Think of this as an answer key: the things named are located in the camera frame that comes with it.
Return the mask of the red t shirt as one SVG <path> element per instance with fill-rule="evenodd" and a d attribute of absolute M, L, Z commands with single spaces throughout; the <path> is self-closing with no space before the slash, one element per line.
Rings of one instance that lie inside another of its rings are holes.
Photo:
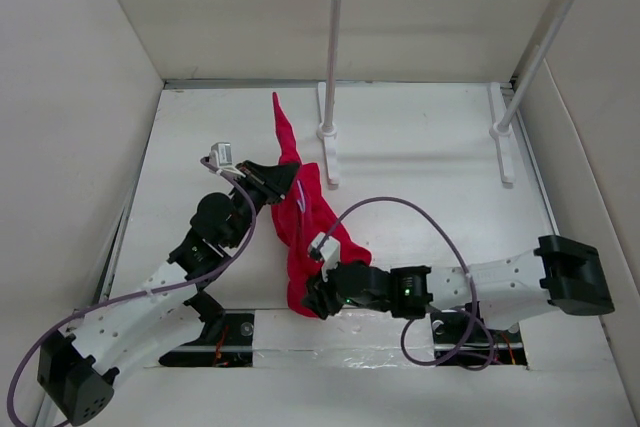
<path fill-rule="evenodd" d="M 314 318 L 315 315 L 301 303 L 306 294 L 306 282 L 321 270 L 321 264 L 308 255 L 311 241 L 320 232 L 327 232 L 337 220 L 321 187 L 319 166 L 304 163 L 298 153 L 293 127 L 281 108 L 279 97 L 272 94 L 275 134 L 281 155 L 279 164 L 298 162 L 301 167 L 285 200 L 271 207 L 271 216 L 278 238 L 288 247 L 286 268 L 288 276 L 287 303 L 295 313 Z M 296 180 L 304 186 L 309 201 L 309 209 L 302 215 L 296 198 Z"/>

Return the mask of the blue wire hanger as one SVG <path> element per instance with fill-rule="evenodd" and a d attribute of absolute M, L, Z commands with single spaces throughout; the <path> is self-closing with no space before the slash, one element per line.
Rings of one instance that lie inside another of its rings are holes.
<path fill-rule="evenodd" d="M 302 215 L 305 215 L 309 209 L 309 201 L 308 201 L 308 197 L 305 192 L 303 183 L 299 179 L 296 180 L 296 188 L 297 188 L 296 203 L 300 213 Z"/>

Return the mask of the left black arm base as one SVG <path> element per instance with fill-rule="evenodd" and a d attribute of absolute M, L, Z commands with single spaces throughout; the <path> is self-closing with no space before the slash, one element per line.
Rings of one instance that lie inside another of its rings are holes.
<path fill-rule="evenodd" d="M 168 368 L 249 368 L 254 334 L 254 310 L 226 310 L 206 321 L 198 338 L 167 352 L 158 363 Z"/>

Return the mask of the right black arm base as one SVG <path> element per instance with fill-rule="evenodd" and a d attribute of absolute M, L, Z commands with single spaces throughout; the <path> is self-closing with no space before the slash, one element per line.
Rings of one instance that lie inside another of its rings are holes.
<path fill-rule="evenodd" d="M 469 324 L 469 316 L 460 310 L 446 310 L 432 314 L 430 320 L 434 357 L 439 359 L 454 349 Z M 493 352 L 493 365 L 528 365 L 518 324 L 504 331 L 488 329 L 487 332 L 492 338 L 493 349 L 490 349 L 489 337 L 483 327 L 476 323 L 464 346 L 444 365 L 478 370 L 486 362 L 490 352 Z"/>

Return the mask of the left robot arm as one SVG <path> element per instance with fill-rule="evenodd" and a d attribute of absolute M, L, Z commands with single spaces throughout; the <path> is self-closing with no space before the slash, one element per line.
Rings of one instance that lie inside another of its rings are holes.
<path fill-rule="evenodd" d="M 285 199 L 299 168 L 244 161 L 217 169 L 231 192 L 200 200 L 184 240 L 135 298 L 96 308 L 72 333 L 45 338 L 37 380 L 67 424 L 94 419 L 135 368 L 182 344 L 220 337 L 225 310 L 206 289 L 246 248 L 260 210 Z"/>

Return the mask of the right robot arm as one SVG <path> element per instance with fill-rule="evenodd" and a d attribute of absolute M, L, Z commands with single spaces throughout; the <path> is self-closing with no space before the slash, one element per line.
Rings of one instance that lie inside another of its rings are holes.
<path fill-rule="evenodd" d="M 548 235 L 536 249 L 467 268 L 410 266 L 388 271 L 361 261 L 343 263 L 340 244 L 316 237 L 310 250 L 321 270 L 306 282 L 303 305 L 325 319 L 343 306 L 422 319 L 437 311 L 475 306 L 462 315 L 474 340 L 558 309 L 572 316 L 602 316 L 615 309 L 593 246 Z"/>

